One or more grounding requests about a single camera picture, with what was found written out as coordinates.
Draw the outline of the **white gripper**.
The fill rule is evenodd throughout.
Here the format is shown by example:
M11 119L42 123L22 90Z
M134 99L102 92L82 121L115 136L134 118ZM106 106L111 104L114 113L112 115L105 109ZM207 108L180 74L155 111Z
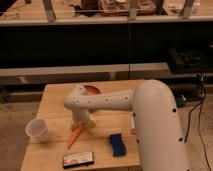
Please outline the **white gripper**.
M73 120L75 122L84 123L83 127L85 129L93 129L96 127L96 123L93 120L89 120L89 111L87 109L74 109ZM74 123L71 125L71 130L75 130L78 127L78 123Z

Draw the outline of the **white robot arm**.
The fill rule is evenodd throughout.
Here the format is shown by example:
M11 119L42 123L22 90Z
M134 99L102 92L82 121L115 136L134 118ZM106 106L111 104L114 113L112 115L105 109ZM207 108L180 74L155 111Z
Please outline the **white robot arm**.
M85 95L77 85L64 99L75 121L89 119L88 110L132 111L142 171L190 171L184 135L171 89L159 80L112 93Z

